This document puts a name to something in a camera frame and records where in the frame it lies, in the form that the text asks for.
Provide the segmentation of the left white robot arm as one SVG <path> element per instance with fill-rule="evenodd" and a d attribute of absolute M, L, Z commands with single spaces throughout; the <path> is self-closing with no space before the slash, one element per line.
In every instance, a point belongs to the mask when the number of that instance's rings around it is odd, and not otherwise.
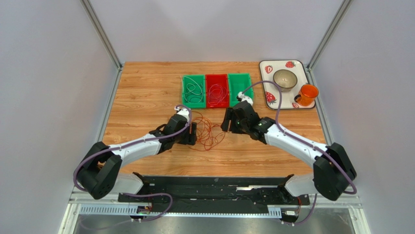
<path fill-rule="evenodd" d="M 174 144 L 194 145 L 197 123 L 189 114 L 174 114 L 166 124 L 141 138 L 117 145 L 96 142 L 76 167 L 73 182 L 95 200 L 110 193 L 138 193 L 144 185 L 137 175 L 121 173 L 121 168 L 147 156 L 170 150 Z"/>

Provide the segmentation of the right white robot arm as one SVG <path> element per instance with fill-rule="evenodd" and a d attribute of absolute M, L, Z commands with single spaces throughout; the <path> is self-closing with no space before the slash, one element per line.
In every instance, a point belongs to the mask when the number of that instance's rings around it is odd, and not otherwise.
<path fill-rule="evenodd" d="M 338 143 L 326 145 L 300 136 L 269 117 L 259 117 L 250 103 L 228 107 L 221 125 L 224 132 L 249 135 L 251 139 L 286 151 L 313 171 L 288 175 L 279 185 L 285 196 L 320 194 L 336 201 L 342 194 L 356 194 L 356 170 L 345 149 Z"/>

